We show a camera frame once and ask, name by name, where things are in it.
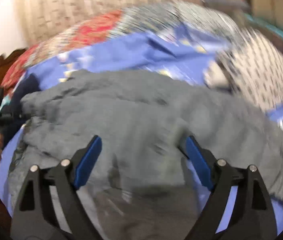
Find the polka dot pillow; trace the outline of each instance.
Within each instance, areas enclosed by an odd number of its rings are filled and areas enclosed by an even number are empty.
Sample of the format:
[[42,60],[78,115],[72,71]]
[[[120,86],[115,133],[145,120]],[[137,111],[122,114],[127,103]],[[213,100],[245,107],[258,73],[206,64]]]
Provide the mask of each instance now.
[[259,31],[242,30],[242,42],[218,59],[230,76],[233,93],[263,111],[283,103],[283,55]]

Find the blue gripper pad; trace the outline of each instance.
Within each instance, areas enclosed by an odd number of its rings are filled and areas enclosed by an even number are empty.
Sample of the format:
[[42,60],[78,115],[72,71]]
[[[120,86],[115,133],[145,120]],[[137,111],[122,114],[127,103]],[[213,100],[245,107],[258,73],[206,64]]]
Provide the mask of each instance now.
[[73,186],[76,190],[79,190],[81,186],[86,185],[92,169],[101,153],[102,141],[99,136],[95,136],[89,143],[88,148],[85,149],[86,153],[81,158],[79,164],[75,168],[75,176]]
[[207,187],[208,190],[212,190],[214,185],[211,181],[211,170],[206,161],[204,160],[200,150],[194,144],[190,137],[187,137],[185,142],[187,156],[192,162],[195,171],[203,186]]

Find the gray garment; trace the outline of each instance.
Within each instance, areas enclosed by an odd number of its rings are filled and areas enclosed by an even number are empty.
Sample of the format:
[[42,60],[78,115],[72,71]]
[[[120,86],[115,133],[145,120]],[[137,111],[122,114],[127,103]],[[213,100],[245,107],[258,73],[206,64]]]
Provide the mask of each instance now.
[[34,117],[9,174],[13,206],[32,164],[54,166],[97,134],[102,154],[79,195],[98,229],[109,239],[184,239],[198,215],[175,147],[184,130],[216,158],[257,165],[283,200],[283,131],[243,99],[148,71],[80,70],[22,103]]

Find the silver screw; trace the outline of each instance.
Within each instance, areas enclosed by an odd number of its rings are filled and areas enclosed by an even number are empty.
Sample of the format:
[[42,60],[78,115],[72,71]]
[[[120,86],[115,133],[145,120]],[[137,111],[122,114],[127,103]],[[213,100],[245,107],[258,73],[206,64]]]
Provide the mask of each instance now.
[[256,167],[255,165],[250,165],[250,166],[249,166],[249,169],[250,169],[252,172],[257,171],[257,167]]
[[63,160],[61,161],[61,165],[62,165],[63,167],[67,167],[69,164],[70,164],[70,160],[69,160],[69,159],[63,159]]
[[226,165],[226,161],[224,159],[219,159],[217,161],[218,166],[224,167]]
[[38,166],[37,165],[33,165],[33,166],[30,167],[30,171],[31,172],[35,172],[37,170],[38,170]]

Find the dark gray cloth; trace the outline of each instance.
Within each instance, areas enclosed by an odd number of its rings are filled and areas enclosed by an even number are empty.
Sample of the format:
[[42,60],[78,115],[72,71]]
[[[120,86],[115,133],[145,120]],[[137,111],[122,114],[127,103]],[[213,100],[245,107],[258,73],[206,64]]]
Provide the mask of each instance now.
[[80,70],[22,102],[34,117],[9,174],[13,205],[32,164],[54,166],[97,134],[102,154],[79,191],[97,228],[109,239],[184,239],[198,215],[175,147],[185,130],[216,158],[257,165],[283,200],[283,131],[243,99],[148,71]]

